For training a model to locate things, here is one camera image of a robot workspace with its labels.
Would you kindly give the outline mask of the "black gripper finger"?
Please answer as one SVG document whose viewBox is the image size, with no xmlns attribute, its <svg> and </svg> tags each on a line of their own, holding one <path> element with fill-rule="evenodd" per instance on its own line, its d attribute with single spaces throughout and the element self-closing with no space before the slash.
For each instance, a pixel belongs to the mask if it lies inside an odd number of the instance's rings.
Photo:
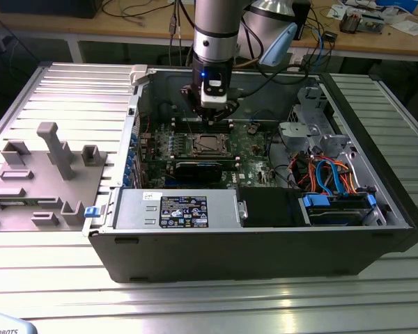
<svg viewBox="0 0 418 334">
<path fill-rule="evenodd" d="M 180 93 L 190 110 L 203 121 L 209 121 L 209 110 L 201 106 L 201 100 L 190 85 L 185 85 L 180 89 Z"/>
<path fill-rule="evenodd" d="M 238 109 L 238 91 L 228 90 L 226 97 L 217 97 L 210 109 L 210 121 L 219 122 L 228 118 Z"/>
</svg>

